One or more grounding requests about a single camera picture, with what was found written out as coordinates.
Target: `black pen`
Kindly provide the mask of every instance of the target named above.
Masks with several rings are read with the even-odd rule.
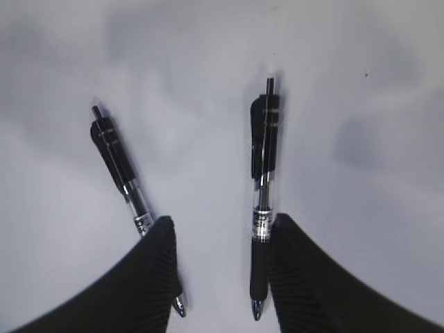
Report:
[[[272,186],[278,142],[279,95],[274,79],[266,81],[266,94],[251,105],[251,177],[255,180],[253,234],[251,239],[250,297],[258,321],[268,294],[268,243],[273,222]]]
[[[133,221],[140,237],[143,237],[154,225],[154,216],[148,209],[141,190],[142,187],[119,138],[113,120],[97,105],[93,106],[92,112],[96,118],[96,121],[91,125],[92,141],[102,155],[117,189],[125,198],[133,214]],[[185,317],[186,311],[181,297],[182,287],[180,284],[177,292],[177,296],[173,300],[173,307],[181,317]]]

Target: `pen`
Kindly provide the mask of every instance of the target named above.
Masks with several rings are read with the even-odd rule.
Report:
[[[141,184],[136,177],[113,120],[97,105],[92,107],[92,112],[96,118],[96,121],[91,125],[92,141],[105,161],[117,189],[125,198],[140,237],[143,237],[154,225],[155,219],[148,209]],[[181,317],[185,317],[185,304],[181,294],[182,287],[179,284],[178,293],[172,305]]]
[[[279,95],[274,79],[266,81],[266,94],[253,101],[251,120],[251,177],[255,181],[253,234],[251,239],[250,297],[253,316],[258,321],[268,294],[268,243],[273,222],[272,186],[278,141]]]

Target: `pen clip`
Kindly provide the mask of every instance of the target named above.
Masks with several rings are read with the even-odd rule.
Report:
[[[97,149],[99,150],[100,155],[102,156],[103,161],[106,164],[106,167],[108,168],[108,171],[111,174],[112,179],[114,180],[115,185],[117,186],[117,189],[120,193],[123,194],[123,180],[120,176],[119,170],[116,166],[116,163],[114,162],[110,151],[107,147],[107,144],[105,140],[103,139],[102,132],[103,130],[101,127],[105,127],[105,124],[103,121],[112,121],[111,118],[106,117],[102,119],[97,119],[94,121],[91,125],[90,134],[91,139],[96,145]]]
[[[272,79],[268,79],[267,88],[269,82],[274,84]],[[251,178],[255,181],[262,174],[275,169],[278,109],[279,95],[274,94],[273,86],[267,94],[261,94],[255,99],[250,107]]]

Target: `pen label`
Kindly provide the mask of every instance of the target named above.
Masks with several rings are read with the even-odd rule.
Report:
[[[253,239],[268,241],[271,233],[272,210],[253,211]]]

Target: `metal pen tip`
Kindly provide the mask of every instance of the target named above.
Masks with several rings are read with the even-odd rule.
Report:
[[[102,119],[102,112],[100,111],[99,107],[97,105],[92,107],[92,113],[94,113],[94,116],[96,119]]]
[[[253,310],[255,321],[258,321],[261,318],[262,310],[264,309],[264,302],[261,300],[251,300],[251,309]]]
[[[174,298],[173,307],[182,318],[187,316],[187,311],[185,310],[185,304],[182,300],[182,296]]]

